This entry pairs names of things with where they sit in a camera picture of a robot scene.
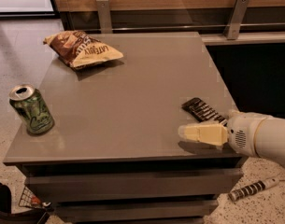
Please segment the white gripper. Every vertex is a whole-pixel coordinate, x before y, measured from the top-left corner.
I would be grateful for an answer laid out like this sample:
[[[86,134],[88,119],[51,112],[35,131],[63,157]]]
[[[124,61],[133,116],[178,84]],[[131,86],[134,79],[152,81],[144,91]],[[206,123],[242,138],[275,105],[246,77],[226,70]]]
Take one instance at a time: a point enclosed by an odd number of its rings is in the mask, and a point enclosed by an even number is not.
[[[271,131],[269,115],[244,113],[235,109],[228,111],[227,129],[216,122],[182,125],[178,135],[187,142],[222,146],[227,141],[237,153],[249,157],[270,157],[273,148],[267,140]]]

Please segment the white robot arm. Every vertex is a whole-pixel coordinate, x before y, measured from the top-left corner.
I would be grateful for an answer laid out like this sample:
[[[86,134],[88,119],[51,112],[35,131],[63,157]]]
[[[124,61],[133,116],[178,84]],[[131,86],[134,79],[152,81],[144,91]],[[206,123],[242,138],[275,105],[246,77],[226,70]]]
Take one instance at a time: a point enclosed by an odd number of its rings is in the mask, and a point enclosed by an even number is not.
[[[233,111],[226,126],[217,121],[191,123],[181,125],[178,135],[186,142],[216,147],[228,143],[236,153],[274,161],[285,168],[285,119]]]

